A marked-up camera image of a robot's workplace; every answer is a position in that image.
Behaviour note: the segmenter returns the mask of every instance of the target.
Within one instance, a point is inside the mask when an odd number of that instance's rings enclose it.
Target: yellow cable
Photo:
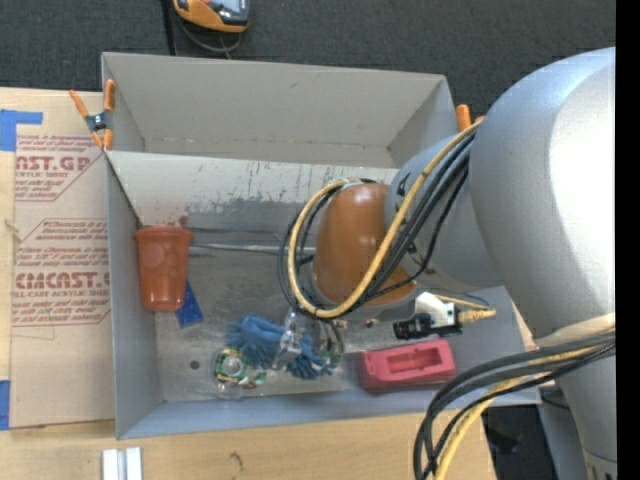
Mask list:
[[[495,309],[472,309],[469,311],[462,311],[458,314],[458,322],[461,324],[472,324],[478,320],[485,318],[491,318],[496,316]]]
[[[469,302],[467,300],[456,299],[455,297],[448,297],[446,295],[438,295],[438,294],[435,294],[435,293],[434,293],[434,295],[436,297],[438,297],[443,302],[453,302],[454,304],[458,304],[459,306],[467,306],[469,308],[482,309],[482,310],[490,310],[490,309],[492,309],[489,306],[485,306],[484,304],[476,304],[475,302]]]
[[[584,354],[589,350],[594,350],[595,348],[597,347],[596,346],[585,347],[580,350],[574,350],[572,352],[555,354],[547,358],[536,359],[534,361],[531,361],[530,364],[531,365],[548,364],[548,363],[553,363],[557,361],[565,361],[567,359],[576,357],[580,354]],[[522,377],[516,377],[515,379],[507,379],[502,382],[499,382],[494,386],[492,386],[491,389],[487,391],[487,394],[493,395],[503,389],[509,389],[519,384],[520,382],[528,379],[529,377],[530,375],[525,375]],[[449,437],[447,446],[444,450],[444,453],[442,454],[442,459],[440,460],[440,464],[438,465],[438,470],[434,480],[444,480],[446,478],[447,472],[449,470],[449,466],[451,465],[451,462],[453,460],[453,456],[455,455],[455,452],[460,446],[462,439],[464,438],[466,433],[469,431],[469,428],[471,428],[471,425],[473,424],[473,422],[476,421],[480,417],[482,412],[491,404],[491,402],[493,402],[493,398],[494,397],[478,404],[477,406],[475,406],[473,409],[471,409],[469,412],[467,412],[464,416],[460,418],[460,421],[458,421],[458,424],[456,425],[455,430],[452,432],[452,435]]]
[[[395,218],[391,222],[389,226],[389,230],[385,235],[378,251],[376,252],[373,261],[369,265],[369,268],[365,272],[364,276],[360,280],[360,284],[356,287],[356,289],[352,292],[352,294],[341,304],[332,309],[321,309],[314,306],[302,293],[300,286],[298,285],[298,279],[296,276],[296,262],[295,262],[295,251],[296,245],[298,242],[298,235],[300,234],[300,230],[302,228],[302,224],[304,223],[307,215],[311,211],[313,205],[318,201],[324,194],[333,190],[334,188],[340,187],[348,183],[348,181],[340,180],[334,182],[327,187],[321,189],[318,193],[316,193],[311,200],[305,205],[305,207],[300,212],[300,215],[296,222],[293,225],[291,230],[291,237],[289,239],[289,253],[287,257],[287,272],[289,276],[289,283],[291,285],[291,290],[298,301],[298,303],[308,312],[318,316],[322,319],[330,319],[337,318],[347,311],[349,311],[353,305],[360,299],[362,294],[369,286],[369,283],[376,275],[384,258],[389,252],[389,248],[391,247],[391,242],[395,237],[396,233],[400,229],[400,226],[404,222],[405,216],[409,212],[409,207],[413,203],[420,187],[423,185],[424,181],[427,177],[433,172],[433,170],[438,166],[438,164],[442,161],[442,159],[455,147],[457,146],[463,139],[468,137],[471,133],[475,131],[475,129],[479,126],[480,123],[474,123],[470,127],[466,128],[459,134],[457,134],[446,146],[444,146],[438,154],[431,159],[431,161],[427,164],[427,166],[422,170],[422,172],[416,178],[416,181],[411,186],[411,189],[407,193],[398,213],[396,213]]]

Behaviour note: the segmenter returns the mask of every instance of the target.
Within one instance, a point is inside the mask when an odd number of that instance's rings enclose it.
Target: pink block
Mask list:
[[[456,374],[449,343],[444,339],[366,351],[357,364],[365,389],[442,382]]]

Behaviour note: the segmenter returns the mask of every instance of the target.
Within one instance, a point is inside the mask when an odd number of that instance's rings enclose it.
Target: blue brush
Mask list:
[[[253,367],[271,368],[280,348],[280,338],[284,328],[261,318],[249,315],[240,322],[228,326],[227,345],[242,352]],[[309,380],[319,375],[331,375],[331,369],[312,350],[310,336],[304,336],[302,353],[286,365],[286,370],[294,377]]]

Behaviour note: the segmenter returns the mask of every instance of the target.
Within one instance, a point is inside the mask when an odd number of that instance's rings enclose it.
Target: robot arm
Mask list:
[[[307,295],[295,302],[320,318],[415,323],[416,308],[442,309],[425,292],[504,285],[536,339],[602,330],[615,322],[614,126],[614,48],[532,73],[389,187],[329,191]],[[559,384],[590,473],[615,478],[615,357]]]

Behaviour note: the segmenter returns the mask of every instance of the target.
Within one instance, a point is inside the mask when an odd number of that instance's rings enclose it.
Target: black connector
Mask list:
[[[417,315],[411,320],[406,320],[404,322],[394,322],[393,333],[395,334],[396,339],[405,341],[427,338],[434,334],[444,338],[445,336],[461,334],[462,324],[456,322],[454,325],[433,327],[431,317],[423,314]]]

